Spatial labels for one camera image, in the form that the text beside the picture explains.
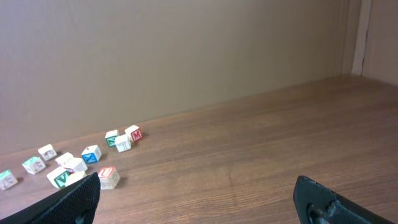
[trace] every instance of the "letter block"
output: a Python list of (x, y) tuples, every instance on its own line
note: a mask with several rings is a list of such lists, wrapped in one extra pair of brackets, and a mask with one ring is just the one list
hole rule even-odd
[(65, 186), (68, 187), (69, 185), (85, 178), (87, 176), (86, 172), (80, 171), (74, 174), (70, 174), (67, 181), (65, 182)]
[(30, 174), (36, 174), (45, 168), (45, 164), (39, 156), (30, 158), (29, 160), (25, 161), (22, 166)]
[(98, 145), (88, 146), (81, 154), (87, 164), (98, 162), (102, 156)]
[(131, 149), (131, 142), (127, 134), (116, 137), (115, 144), (119, 152), (124, 152)]
[(64, 167), (69, 173), (73, 174), (80, 171), (86, 171), (87, 165), (84, 160), (81, 158), (72, 158), (69, 162), (67, 162)]
[(38, 152), (40, 153), (40, 155), (42, 155), (45, 161), (49, 161), (50, 159), (57, 156), (57, 152), (55, 152), (51, 144), (41, 147), (40, 149), (38, 149)]
[(73, 155), (70, 154), (69, 152), (61, 155), (60, 157), (55, 159), (55, 162), (57, 162), (58, 166), (64, 167), (66, 163), (71, 161), (73, 159)]
[(7, 190), (8, 188), (16, 185), (18, 180), (11, 173), (11, 170), (6, 170), (0, 174), (0, 189)]
[(120, 180), (120, 176), (114, 166), (104, 167), (98, 172), (101, 190), (114, 189)]
[(55, 170), (47, 174), (47, 178), (54, 187), (63, 189), (69, 178), (69, 175), (70, 173), (65, 168), (57, 167)]
[(138, 142), (138, 140), (141, 140), (144, 137), (141, 128), (136, 125), (133, 125), (124, 131), (126, 132), (127, 136), (129, 136), (130, 141), (133, 142)]
[(105, 135), (105, 140), (106, 143), (108, 143), (109, 147), (114, 147), (115, 146), (115, 139), (116, 137), (119, 136), (119, 131), (118, 130), (113, 130), (113, 131), (108, 131)]

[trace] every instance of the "wall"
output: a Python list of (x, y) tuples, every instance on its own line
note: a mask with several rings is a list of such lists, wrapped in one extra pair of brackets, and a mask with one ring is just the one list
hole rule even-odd
[(363, 76), (398, 85), (398, 1), (372, 1)]
[(358, 33), (359, 15), (361, 13), (362, 0), (349, 0), (346, 42), (344, 47), (344, 59), (341, 72), (342, 74), (351, 74), (354, 63), (354, 54)]
[(0, 151), (338, 75), (347, 5), (2, 1)]

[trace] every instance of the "tabletop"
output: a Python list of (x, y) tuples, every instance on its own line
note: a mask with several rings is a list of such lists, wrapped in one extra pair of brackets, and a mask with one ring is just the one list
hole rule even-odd
[[(298, 223), (299, 175), (398, 222), (394, 86), (336, 77), (137, 125), (144, 139), (122, 153), (105, 133), (53, 144), (75, 157), (97, 144), (87, 173), (115, 166), (121, 176), (101, 191), (94, 223)], [(0, 155), (19, 181), (0, 192), (0, 218), (58, 190), (46, 178), (53, 159), (36, 175), (21, 166), (37, 149)]]

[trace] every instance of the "wood grain surface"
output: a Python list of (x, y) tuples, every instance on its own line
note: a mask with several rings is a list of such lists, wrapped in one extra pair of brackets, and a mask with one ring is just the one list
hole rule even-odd
[[(398, 222), (397, 102), (394, 86), (338, 77), (141, 123), (145, 138), (123, 153), (105, 133), (53, 146), (78, 157), (98, 144), (88, 173), (116, 166), (95, 223), (298, 223), (298, 175)], [(57, 191), (46, 179), (54, 160), (37, 175), (22, 168), (37, 154), (0, 156), (20, 180), (0, 192), (0, 218)]]

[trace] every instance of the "white block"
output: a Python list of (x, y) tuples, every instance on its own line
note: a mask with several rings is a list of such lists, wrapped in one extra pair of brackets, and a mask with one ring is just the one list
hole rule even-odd
[(133, 126), (127, 128), (126, 130), (124, 130), (124, 132), (127, 134), (130, 141), (132, 141), (132, 142), (137, 142), (138, 140), (140, 140), (144, 137), (144, 135), (142, 134), (141, 128), (139, 128), (136, 125), (133, 125)]
[(42, 157), (45, 161), (48, 161), (48, 160), (54, 158), (55, 156), (57, 156), (57, 152), (55, 152), (55, 150), (51, 144), (41, 147), (38, 150), (38, 152), (40, 153), (40, 155), (42, 155)]
[(87, 164), (92, 164), (100, 160), (102, 153), (98, 145), (94, 145), (94, 146), (88, 146), (83, 151), (81, 156)]
[(84, 171), (80, 171), (80, 172), (76, 172), (74, 174), (70, 174), (70, 176), (68, 177), (68, 180), (65, 182), (65, 186), (68, 187), (69, 185), (83, 179), (84, 177), (86, 177), (87, 174)]
[(113, 147), (114, 146), (114, 140), (118, 136), (119, 136), (119, 131), (118, 130), (108, 131), (106, 133), (105, 140), (106, 140), (106, 143), (108, 143), (109, 147)]
[(34, 156), (25, 161), (22, 166), (30, 174), (36, 174), (45, 168), (43, 160), (39, 156)]
[(114, 189), (120, 180), (120, 176), (113, 166), (99, 170), (98, 177), (101, 182), (101, 190)]
[(6, 170), (0, 174), (0, 189), (6, 190), (13, 185), (16, 185), (18, 180), (13, 176), (11, 170)]
[(65, 187), (65, 183), (67, 182), (69, 175), (70, 173), (63, 167), (57, 167), (55, 170), (47, 174), (47, 178), (54, 187), (62, 189)]
[(116, 137), (114, 143), (119, 152), (124, 152), (131, 149), (131, 141), (129, 140), (127, 134)]
[(87, 165), (81, 158), (72, 158), (63, 166), (63, 168), (69, 171), (69, 173), (73, 174), (80, 171), (86, 171)]
[(58, 166), (63, 167), (67, 162), (71, 161), (72, 159), (73, 155), (67, 152), (61, 155), (60, 157), (56, 158), (55, 162), (57, 162)]

